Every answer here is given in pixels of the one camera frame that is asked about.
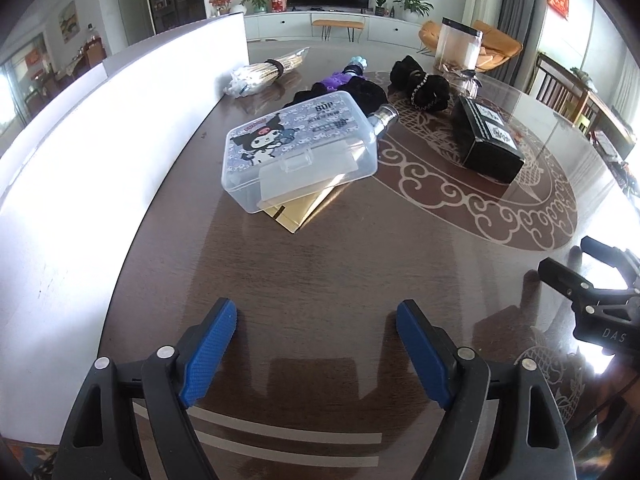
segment white vase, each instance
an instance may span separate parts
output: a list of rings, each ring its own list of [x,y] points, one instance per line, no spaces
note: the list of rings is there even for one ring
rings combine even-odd
[[[406,22],[418,23],[419,25],[421,25],[424,21],[426,21],[426,18],[424,16],[421,16],[417,12],[412,12],[411,10],[405,10],[404,20]]]
[[[229,14],[235,14],[236,12],[242,12],[246,14],[246,7],[243,4],[234,5],[229,9]]]

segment orange chair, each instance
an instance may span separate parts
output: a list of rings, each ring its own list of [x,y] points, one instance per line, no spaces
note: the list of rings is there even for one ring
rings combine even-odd
[[[418,32],[418,37],[425,49],[436,52],[438,38],[440,37],[440,27],[441,24],[435,22],[426,22],[422,26]],[[493,28],[491,25],[476,20],[473,28],[482,32],[482,48],[480,49],[478,62],[476,62],[476,70],[478,72],[492,70],[506,63],[522,51],[522,44],[519,41],[507,36],[504,32]]]

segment black cable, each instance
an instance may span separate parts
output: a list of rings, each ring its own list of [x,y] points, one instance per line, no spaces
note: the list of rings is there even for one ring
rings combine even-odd
[[[609,406],[614,400],[626,394],[636,382],[640,379],[640,372],[636,374],[636,376],[629,381],[629,383],[622,388],[618,393],[613,394],[609,397],[609,399],[605,400],[601,405],[596,407],[589,415],[587,415],[583,420],[581,420],[580,424],[575,426],[569,433],[569,438],[571,438],[575,433],[584,428],[594,416],[598,415],[602,410],[604,410],[607,406]]]

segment black container lid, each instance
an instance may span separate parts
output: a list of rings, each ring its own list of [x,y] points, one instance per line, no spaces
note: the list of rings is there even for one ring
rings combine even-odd
[[[463,25],[462,23],[454,22],[453,20],[450,20],[449,18],[443,18],[442,19],[442,24],[443,25],[447,25],[447,27],[456,28],[457,30],[459,30],[461,32],[464,32],[464,33],[469,34],[471,36],[475,36],[476,38],[482,38],[482,32],[480,30],[475,30],[474,28],[467,27],[466,25]]]

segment kuromi cartoon character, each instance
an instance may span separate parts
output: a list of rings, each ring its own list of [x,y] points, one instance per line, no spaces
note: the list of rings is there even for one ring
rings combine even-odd
[[[233,142],[242,146],[245,153],[241,155],[242,160],[250,160],[254,166],[275,158],[273,152],[276,148],[289,144],[293,139],[296,130],[286,128],[280,124],[280,114],[276,114],[258,129],[247,132],[237,137],[233,137]]]

